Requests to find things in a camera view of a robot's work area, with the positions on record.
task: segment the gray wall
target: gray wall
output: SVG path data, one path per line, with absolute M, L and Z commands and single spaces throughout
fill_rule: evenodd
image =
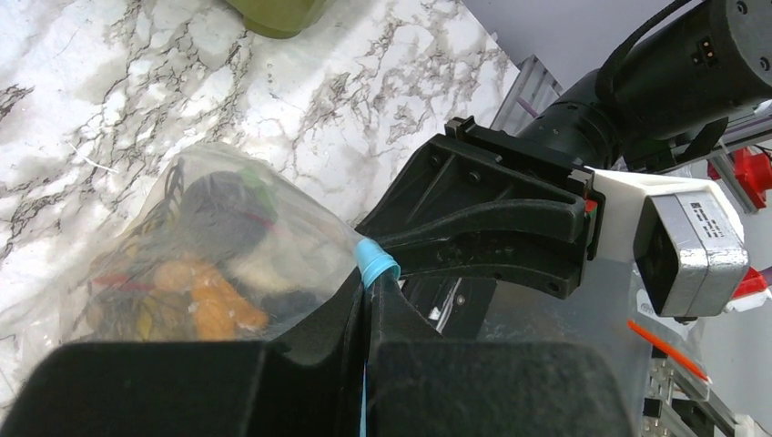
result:
M 670 0 L 464 0 L 519 63 L 536 54 L 566 88 L 599 67 L 612 50 Z M 706 165 L 694 169 L 705 177 Z M 772 265 L 772 208 L 744 217 L 754 267 Z M 772 302 L 712 318 L 703 353 L 715 389 L 736 412 L 772 430 Z
M 516 64 L 536 54 L 563 87 L 598 68 L 670 0 L 463 0 Z

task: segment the white marble surface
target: white marble surface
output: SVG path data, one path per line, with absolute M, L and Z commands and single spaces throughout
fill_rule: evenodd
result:
M 453 0 L 339 0 L 288 41 L 220 0 L 4 1 L 0 310 L 116 235 L 184 147 L 230 143 L 353 222 L 447 119 L 490 123 L 516 74 Z

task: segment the orange wire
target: orange wire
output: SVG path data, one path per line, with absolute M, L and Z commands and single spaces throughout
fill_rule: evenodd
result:
M 696 365 L 694 361 L 686 357 L 679 350 L 668 344 L 666 341 L 655 336 L 653 333 L 646 330 L 643 326 L 635 323 L 632 320 L 627 321 L 627 326 L 630 327 L 633 332 L 643 337 L 646 341 L 652 343 L 656 348 L 666 353 L 667 356 L 672 357 L 675 362 L 684 366 L 687 370 L 694 373 L 698 378 L 703 381 L 710 381 L 707 375 Z

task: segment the plastic bag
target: plastic bag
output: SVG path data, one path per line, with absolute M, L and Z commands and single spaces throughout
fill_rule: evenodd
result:
M 191 147 L 62 291 L 61 340 L 270 340 L 335 293 L 360 239 L 266 164 Z
M 633 268 L 630 281 L 628 327 L 698 379 L 709 381 L 700 351 L 704 321 L 657 316 L 638 267 Z

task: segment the green container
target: green container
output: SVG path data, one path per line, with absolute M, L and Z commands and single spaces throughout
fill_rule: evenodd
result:
M 313 25 L 334 0 L 227 0 L 242 15 L 247 29 L 286 39 Z

